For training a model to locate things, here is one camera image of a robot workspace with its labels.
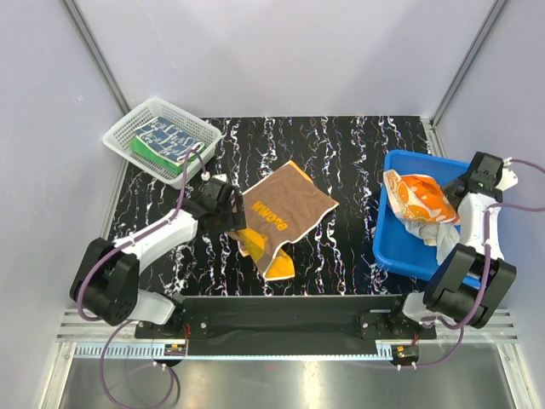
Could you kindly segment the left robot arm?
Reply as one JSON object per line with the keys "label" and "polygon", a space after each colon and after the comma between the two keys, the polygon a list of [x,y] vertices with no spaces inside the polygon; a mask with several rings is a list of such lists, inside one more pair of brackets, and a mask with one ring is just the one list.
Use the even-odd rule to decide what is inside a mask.
{"label": "left robot arm", "polygon": [[69,297],[80,317],[118,326],[144,321],[165,337],[183,329],[177,303],[140,288],[140,275],[178,245],[200,234],[230,233],[246,228],[243,195],[224,175],[213,176],[191,198],[147,227],[121,239],[94,239],[72,281]]}

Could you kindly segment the brown yellow towel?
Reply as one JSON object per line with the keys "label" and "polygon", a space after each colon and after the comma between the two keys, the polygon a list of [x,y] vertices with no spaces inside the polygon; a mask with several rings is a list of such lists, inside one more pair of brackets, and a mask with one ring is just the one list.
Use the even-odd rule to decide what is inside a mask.
{"label": "brown yellow towel", "polygon": [[282,249],[303,239],[338,202],[289,161],[243,193],[246,227],[229,234],[267,281],[292,279],[295,264]]}

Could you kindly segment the blue white patterned towel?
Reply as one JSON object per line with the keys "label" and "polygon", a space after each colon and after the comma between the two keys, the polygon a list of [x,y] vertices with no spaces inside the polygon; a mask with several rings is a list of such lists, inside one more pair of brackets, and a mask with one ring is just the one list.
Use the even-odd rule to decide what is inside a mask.
{"label": "blue white patterned towel", "polygon": [[134,134],[134,138],[138,137],[147,145],[156,142],[162,147],[165,147],[168,142],[174,142],[178,139],[183,140],[187,137],[191,137],[198,141],[195,137],[190,136],[164,117],[150,119],[148,122],[135,128]]}

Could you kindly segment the green microfiber towel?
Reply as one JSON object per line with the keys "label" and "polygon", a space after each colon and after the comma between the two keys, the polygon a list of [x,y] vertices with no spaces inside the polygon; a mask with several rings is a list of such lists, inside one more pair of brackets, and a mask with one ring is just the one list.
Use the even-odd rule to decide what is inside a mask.
{"label": "green microfiber towel", "polygon": [[183,140],[168,142],[165,147],[162,147],[156,142],[147,145],[138,137],[135,137],[129,144],[131,150],[160,166],[169,172],[179,175],[183,170],[183,163],[186,155],[192,151],[188,162],[191,163],[195,159],[197,153],[201,153],[205,145],[203,142],[196,141],[191,137]]}

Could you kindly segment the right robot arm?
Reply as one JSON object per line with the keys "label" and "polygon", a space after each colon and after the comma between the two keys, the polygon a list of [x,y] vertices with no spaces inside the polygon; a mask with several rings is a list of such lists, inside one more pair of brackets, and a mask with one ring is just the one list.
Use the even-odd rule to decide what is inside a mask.
{"label": "right robot arm", "polygon": [[442,187],[460,217],[459,242],[425,291],[409,294],[403,307],[387,316],[392,335],[407,337],[417,323],[439,321],[453,330],[488,323],[517,275],[503,260],[497,228],[502,192],[516,182],[503,159],[477,152],[465,173]]}

